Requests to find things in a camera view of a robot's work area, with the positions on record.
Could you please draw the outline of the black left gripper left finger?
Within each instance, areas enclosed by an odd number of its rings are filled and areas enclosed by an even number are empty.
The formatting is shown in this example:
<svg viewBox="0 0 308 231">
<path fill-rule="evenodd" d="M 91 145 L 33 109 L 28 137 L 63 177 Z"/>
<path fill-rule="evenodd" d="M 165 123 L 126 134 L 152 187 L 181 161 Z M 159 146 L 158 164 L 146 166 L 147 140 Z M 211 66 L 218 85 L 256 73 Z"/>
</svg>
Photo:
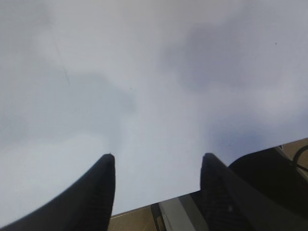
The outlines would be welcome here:
<svg viewBox="0 0 308 231">
<path fill-rule="evenodd" d="M 106 231 L 116 188 L 115 158 L 104 154 L 79 180 L 3 231 Z"/>
</svg>

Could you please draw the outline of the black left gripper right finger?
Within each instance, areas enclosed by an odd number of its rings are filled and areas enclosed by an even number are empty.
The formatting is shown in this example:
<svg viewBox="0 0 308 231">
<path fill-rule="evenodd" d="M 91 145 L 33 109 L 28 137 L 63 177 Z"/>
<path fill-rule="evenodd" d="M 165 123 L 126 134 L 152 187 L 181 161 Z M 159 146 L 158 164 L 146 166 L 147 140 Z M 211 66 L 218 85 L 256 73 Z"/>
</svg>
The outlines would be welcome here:
<svg viewBox="0 0 308 231">
<path fill-rule="evenodd" d="M 212 231 L 305 231 L 308 183 L 278 152 L 257 152 L 229 166 L 203 157 L 201 207 Z"/>
</svg>

